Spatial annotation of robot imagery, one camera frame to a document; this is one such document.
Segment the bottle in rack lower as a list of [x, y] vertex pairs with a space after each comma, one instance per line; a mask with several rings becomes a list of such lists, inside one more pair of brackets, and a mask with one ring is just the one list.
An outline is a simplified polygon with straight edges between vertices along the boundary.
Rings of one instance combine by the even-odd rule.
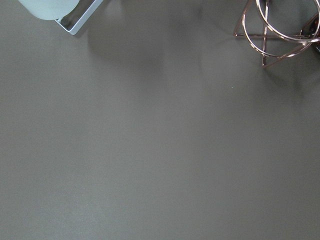
[[312, 37], [315, 36], [316, 38], [320, 38], [320, 31], [319, 30], [318, 30], [317, 34], [315, 34], [316, 29], [318, 27], [318, 24], [319, 24], [319, 17], [314, 15], [302, 27], [302, 29], [300, 30], [300, 34], [305, 35], [305, 36], [312, 36]]

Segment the white frosted cup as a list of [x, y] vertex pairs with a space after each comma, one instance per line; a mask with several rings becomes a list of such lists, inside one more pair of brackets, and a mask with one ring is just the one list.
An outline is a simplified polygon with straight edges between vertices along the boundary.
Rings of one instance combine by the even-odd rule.
[[66, 16], [79, 0], [18, 0], [33, 16], [42, 20], [56, 20]]

